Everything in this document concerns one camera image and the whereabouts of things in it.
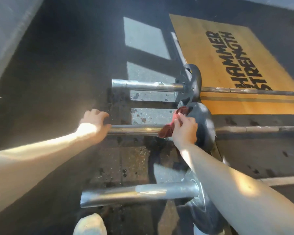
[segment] gym floor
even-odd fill
[[[68,134],[92,107],[109,112],[112,124],[169,122],[174,94],[111,90],[113,78],[179,76],[169,13],[249,27],[294,79],[294,11],[242,0],[45,0],[0,80],[0,150]],[[213,117],[216,126],[294,125],[294,115]],[[72,158],[0,213],[0,234],[72,234],[94,212],[109,234],[190,234],[174,201],[79,208],[91,185],[172,180],[153,164],[183,162],[170,143],[150,154],[149,139],[109,137]],[[217,145],[254,178],[294,175],[294,133],[222,136]],[[276,189],[294,202],[294,186]]]

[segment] person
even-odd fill
[[[27,193],[58,166],[100,143],[111,125],[109,114],[86,111],[76,132],[0,151],[0,211]],[[220,213],[240,235],[294,235],[294,204],[277,191],[213,158],[195,146],[197,123],[180,115],[173,142],[196,173]],[[82,218],[74,234],[106,234],[99,215]]]

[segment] hand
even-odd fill
[[[197,141],[196,133],[198,124],[195,118],[186,117],[180,114],[181,126],[178,119],[174,120],[173,142],[178,150],[181,150],[186,144],[194,144]]]
[[[108,113],[97,109],[86,111],[77,128],[77,136],[83,138],[88,136],[93,144],[100,143],[106,137],[112,126],[111,124],[103,125],[103,120],[107,117],[109,117]]]

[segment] person's left arm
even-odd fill
[[[0,151],[0,211],[22,197],[61,164],[101,142],[111,128],[109,114],[86,111],[75,133]]]

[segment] yellow mat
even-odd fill
[[[171,15],[187,63],[202,86],[294,91],[294,80],[244,26]],[[294,114],[294,96],[201,93],[212,114]]]

